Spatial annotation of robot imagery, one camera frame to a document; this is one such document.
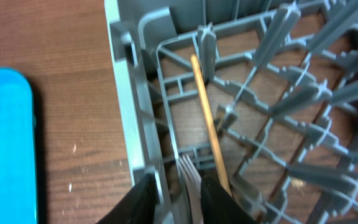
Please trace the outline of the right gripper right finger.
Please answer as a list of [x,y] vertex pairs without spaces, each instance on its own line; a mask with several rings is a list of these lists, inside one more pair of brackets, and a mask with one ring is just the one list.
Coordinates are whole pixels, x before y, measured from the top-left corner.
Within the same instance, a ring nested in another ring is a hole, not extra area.
[[205,224],[257,223],[208,175],[201,179],[201,210]]

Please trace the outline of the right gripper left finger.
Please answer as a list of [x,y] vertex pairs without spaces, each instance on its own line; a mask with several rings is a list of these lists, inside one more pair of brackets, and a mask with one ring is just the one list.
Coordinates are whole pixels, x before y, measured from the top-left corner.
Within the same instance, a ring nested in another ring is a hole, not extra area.
[[145,174],[98,224],[149,224],[157,204],[155,176]]

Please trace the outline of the white plastic fork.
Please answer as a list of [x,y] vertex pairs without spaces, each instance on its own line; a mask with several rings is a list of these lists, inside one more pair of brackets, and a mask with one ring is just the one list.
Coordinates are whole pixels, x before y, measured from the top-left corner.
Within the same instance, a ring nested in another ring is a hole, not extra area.
[[201,176],[188,155],[179,158],[179,169],[184,177],[194,224],[203,224],[201,209]]

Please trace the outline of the grey dishwasher rack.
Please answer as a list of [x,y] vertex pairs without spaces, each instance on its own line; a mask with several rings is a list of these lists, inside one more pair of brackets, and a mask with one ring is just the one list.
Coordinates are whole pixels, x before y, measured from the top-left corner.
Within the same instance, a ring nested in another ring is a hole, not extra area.
[[[358,1],[104,1],[112,66],[116,81],[119,108],[121,112],[124,139],[133,186],[151,174],[156,181],[155,215],[151,223],[190,223],[188,190],[180,190],[174,199],[169,198],[168,182],[163,164],[177,163],[182,154],[192,152],[195,167],[206,170],[218,168],[215,158],[199,156],[202,149],[212,149],[211,143],[179,148],[176,129],[170,106],[199,96],[198,90],[183,90],[183,85],[195,80],[191,62],[173,53],[173,49],[193,45],[200,60],[201,71],[206,71],[206,81],[223,92],[235,97],[234,103],[218,106],[215,128],[251,145],[250,157],[239,165],[228,178],[229,190],[239,193],[240,207],[246,212],[262,212],[264,223],[278,223],[284,219],[300,223],[285,213],[288,204],[287,188],[294,177],[306,183],[322,187],[319,198],[309,220],[312,223],[326,223],[329,217],[344,215],[353,209],[358,212],[358,149],[348,149],[339,143],[331,132],[332,119],[328,113],[335,107],[358,116],[358,110],[349,102],[358,100],[358,81],[346,82],[358,72],[358,50],[334,54],[328,50],[340,35],[356,32],[358,35]],[[322,12],[327,23],[316,34],[293,39],[290,31],[302,13]],[[261,44],[255,49],[228,56],[220,56],[218,37],[234,35],[246,29],[255,28]],[[290,50],[306,50],[300,67],[278,68],[273,65],[273,56]],[[328,90],[309,72],[312,56],[319,56],[333,62],[347,73],[339,86]],[[161,59],[168,57],[173,63],[187,69],[181,75],[164,78]],[[224,81],[216,70],[250,62],[254,66],[250,78],[244,83]],[[248,88],[251,78],[261,69],[273,72],[290,86],[280,101],[268,106],[254,91]],[[251,140],[236,133],[230,127],[238,120],[235,107],[238,102],[268,116],[267,126],[261,137]],[[290,114],[317,103],[326,103],[324,113],[312,123],[295,121]],[[295,165],[285,162],[278,154],[266,147],[265,142],[273,122],[306,137],[301,151],[295,154]],[[160,133],[168,133],[173,155],[162,156],[159,143]],[[336,168],[306,165],[303,162],[307,152],[318,146],[325,146],[341,157]],[[289,171],[285,181],[279,183],[279,190],[272,201],[261,197],[261,191],[240,177],[257,156],[265,156]]]

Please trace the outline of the teal serving tray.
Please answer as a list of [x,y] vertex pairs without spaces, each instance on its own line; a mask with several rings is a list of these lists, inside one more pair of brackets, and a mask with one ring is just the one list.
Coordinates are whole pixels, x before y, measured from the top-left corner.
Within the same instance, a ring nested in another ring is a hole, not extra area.
[[0,223],[38,223],[33,94],[27,79],[0,68]]

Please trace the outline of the wooden chopstick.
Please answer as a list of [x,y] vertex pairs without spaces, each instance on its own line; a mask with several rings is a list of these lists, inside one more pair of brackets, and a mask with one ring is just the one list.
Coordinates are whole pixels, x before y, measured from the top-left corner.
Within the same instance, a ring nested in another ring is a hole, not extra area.
[[206,123],[209,142],[213,152],[214,163],[216,165],[216,170],[218,173],[219,183],[221,184],[223,189],[229,194],[229,196],[232,197],[232,192],[230,189],[227,172],[223,161],[223,156],[219,145],[218,135],[214,126],[214,120],[209,105],[208,96],[204,85],[203,75],[200,69],[200,64],[195,54],[191,56],[190,61],[191,61],[191,67],[193,69],[193,74],[195,77],[195,83],[198,89],[201,107],[203,110],[203,116]]

